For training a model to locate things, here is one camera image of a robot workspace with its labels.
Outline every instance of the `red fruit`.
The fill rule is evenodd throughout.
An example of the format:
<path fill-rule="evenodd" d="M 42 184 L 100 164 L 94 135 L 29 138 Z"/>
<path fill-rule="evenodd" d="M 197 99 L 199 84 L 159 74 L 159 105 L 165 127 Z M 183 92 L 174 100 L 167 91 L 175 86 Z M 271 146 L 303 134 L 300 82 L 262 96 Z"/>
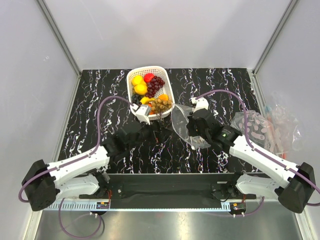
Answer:
<path fill-rule="evenodd" d="M 150 83 L 151 79 L 153 79 L 154 76 L 155 75 L 153 73 L 147 73 L 146 75 L 144 75 L 143 79 L 146 83 Z"/>

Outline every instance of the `perforated basket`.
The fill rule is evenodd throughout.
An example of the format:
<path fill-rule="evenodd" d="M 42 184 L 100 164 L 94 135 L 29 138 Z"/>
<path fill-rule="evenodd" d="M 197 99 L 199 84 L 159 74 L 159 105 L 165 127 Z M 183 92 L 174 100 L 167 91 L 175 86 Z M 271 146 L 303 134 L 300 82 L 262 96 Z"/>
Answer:
<path fill-rule="evenodd" d="M 128 73 L 128 75 L 126 76 L 126 85 L 128 88 L 128 97 L 129 97 L 130 103 L 132 102 L 131 98 L 133 95 L 133 88 L 134 88 L 134 86 L 132 85 L 132 79 L 137 75 L 141 75 L 142 77 L 144 77 L 146 74 L 149 74 L 149 73 L 152 73 L 155 76 L 161 77 L 162 80 L 164 81 L 164 86 L 155 94 L 154 98 L 156 99 L 161 94 L 167 94 L 169 97 L 169 100 L 171 100 L 172 103 L 174 104 L 175 99 L 174 99 L 174 94 L 171 89 L 169 76 L 167 74 L 167 71 L 163 67 L 160 67 L 160 66 L 139 67 L 139 68 L 135 68 L 135 69 L 131 70 Z M 130 110 L 135 115 L 135 112 L 131 106 L 130 106 Z M 161 114 L 161 118 L 167 117 L 171 113 L 171 110 L 172 110 L 172 108 L 163 112 Z M 156 119 L 158 119 L 158 116 L 156 114 L 149 115 L 150 121 L 156 120 Z"/>

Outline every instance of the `white backdrop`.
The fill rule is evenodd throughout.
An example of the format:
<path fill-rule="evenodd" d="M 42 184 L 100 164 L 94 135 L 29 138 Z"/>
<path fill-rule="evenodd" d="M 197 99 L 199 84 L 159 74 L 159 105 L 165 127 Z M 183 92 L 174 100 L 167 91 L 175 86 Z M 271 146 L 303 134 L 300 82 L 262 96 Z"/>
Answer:
<path fill-rule="evenodd" d="M 45 2 L 82 69 L 252 69 L 290 0 Z"/>
<path fill-rule="evenodd" d="M 1 1 L 0 34 L 0 235 L 21 240 L 31 212 L 21 182 L 53 160 L 77 78 L 35 0 Z"/>
<path fill-rule="evenodd" d="M 269 56 L 258 72 L 266 103 L 276 93 L 303 123 L 301 133 L 305 145 L 301 151 L 292 152 L 289 161 L 307 162 L 314 168 L 315 181 L 320 186 L 320 2 L 300 1 L 284 26 Z M 320 202 L 318 193 L 312 195 L 312 203 Z M 318 228 L 320 207 L 309 207 L 313 225 Z"/>

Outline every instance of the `metallic floor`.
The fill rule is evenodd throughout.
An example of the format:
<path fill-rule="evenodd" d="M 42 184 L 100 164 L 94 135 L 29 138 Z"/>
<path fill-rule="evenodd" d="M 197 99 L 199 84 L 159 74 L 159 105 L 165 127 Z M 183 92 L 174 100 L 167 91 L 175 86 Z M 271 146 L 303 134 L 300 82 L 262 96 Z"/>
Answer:
<path fill-rule="evenodd" d="M 248 202 L 247 212 L 258 206 Z M 86 216 L 70 223 L 84 212 L 64 211 L 62 222 L 79 237 L 90 235 L 98 220 Z M 95 240 L 302 240 L 295 214 L 277 202 L 266 202 L 259 212 L 248 217 L 218 217 L 209 212 L 117 212 L 103 216 L 105 228 Z M 73 239 L 60 229 L 58 212 L 44 211 L 36 240 Z"/>

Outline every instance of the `black marble surface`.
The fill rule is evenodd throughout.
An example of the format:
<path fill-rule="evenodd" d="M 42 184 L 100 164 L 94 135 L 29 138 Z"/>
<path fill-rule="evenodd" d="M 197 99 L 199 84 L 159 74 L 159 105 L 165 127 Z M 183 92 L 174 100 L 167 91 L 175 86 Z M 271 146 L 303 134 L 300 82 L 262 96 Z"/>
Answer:
<path fill-rule="evenodd" d="M 126 77 L 129 69 L 84 70 L 73 103 L 65 132 L 59 160 L 83 153 L 96 145 L 97 110 L 107 96 L 128 98 Z M 249 110 L 259 112 L 253 87 L 245 68 L 193 68 L 167 69 L 175 102 L 190 105 L 191 97 L 197 97 L 213 89 L 235 92 Z M 226 93 L 206 97 L 212 112 L 225 125 L 231 123 L 239 102 Z M 128 105 L 120 100 L 108 102 L 101 110 L 101 139 L 117 131 L 125 123 L 134 120 Z M 170 117 L 165 118 L 170 124 Z M 126 158 L 111 163 L 108 173 L 222 173 L 254 172 L 248 163 L 224 152 L 212 149 L 192 150 L 173 133 L 160 144 L 143 143 L 130 151 Z"/>

